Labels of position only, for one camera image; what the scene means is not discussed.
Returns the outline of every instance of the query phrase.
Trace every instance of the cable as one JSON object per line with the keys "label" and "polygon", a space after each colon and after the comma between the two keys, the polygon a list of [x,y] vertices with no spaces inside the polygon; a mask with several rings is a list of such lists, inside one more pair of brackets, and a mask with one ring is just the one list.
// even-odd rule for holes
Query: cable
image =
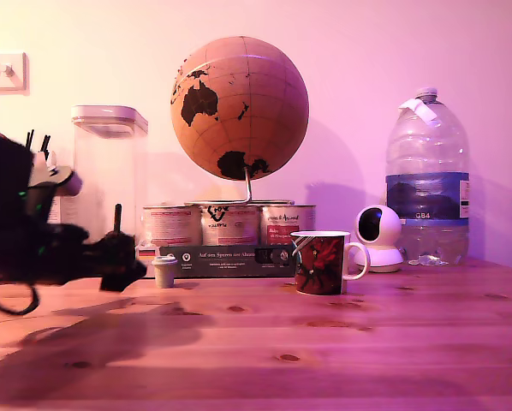
{"label": "cable", "polygon": [[26,315],[35,310],[35,308],[39,306],[39,295],[37,294],[37,290],[35,289],[35,287],[33,287],[32,285],[28,285],[28,287],[32,291],[32,302],[30,302],[29,306],[27,306],[23,310],[15,311],[0,304],[0,311],[8,315]]}

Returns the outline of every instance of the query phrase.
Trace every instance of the globe stand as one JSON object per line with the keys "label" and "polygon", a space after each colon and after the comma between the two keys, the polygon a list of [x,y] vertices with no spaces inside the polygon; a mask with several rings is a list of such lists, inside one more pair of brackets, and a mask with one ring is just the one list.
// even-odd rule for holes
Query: globe stand
{"label": "globe stand", "polygon": [[290,200],[253,200],[253,189],[250,184],[250,173],[248,167],[245,167],[245,183],[247,186],[247,197],[244,200],[201,200],[189,201],[184,203],[186,206],[247,206],[247,205],[266,205],[266,204],[287,204],[292,205],[294,201]]}

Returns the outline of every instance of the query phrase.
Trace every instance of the blue label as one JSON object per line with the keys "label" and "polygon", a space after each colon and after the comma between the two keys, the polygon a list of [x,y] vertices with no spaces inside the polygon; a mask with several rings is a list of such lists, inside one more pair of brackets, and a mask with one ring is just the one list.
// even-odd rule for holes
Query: blue label
{"label": "blue label", "polygon": [[387,176],[387,206],[407,225],[467,225],[468,173]]}

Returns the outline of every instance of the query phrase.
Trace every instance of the red mug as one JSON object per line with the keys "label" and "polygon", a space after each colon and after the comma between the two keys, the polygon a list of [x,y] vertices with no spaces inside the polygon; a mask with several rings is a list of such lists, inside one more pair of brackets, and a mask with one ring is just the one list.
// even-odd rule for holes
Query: red mug
{"label": "red mug", "polygon": [[[342,293],[344,280],[358,280],[370,268],[370,254],[359,242],[349,242],[347,231],[295,231],[296,290],[312,295],[336,295]],[[348,251],[357,247],[365,256],[365,264],[359,274],[347,274]]]}

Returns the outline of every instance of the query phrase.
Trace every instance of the camera lens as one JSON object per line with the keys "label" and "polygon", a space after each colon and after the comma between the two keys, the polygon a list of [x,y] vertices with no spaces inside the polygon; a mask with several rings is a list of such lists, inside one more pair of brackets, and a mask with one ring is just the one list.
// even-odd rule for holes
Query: camera lens
{"label": "camera lens", "polygon": [[365,210],[359,219],[359,234],[365,241],[374,241],[379,237],[379,222],[382,211],[377,207]]}

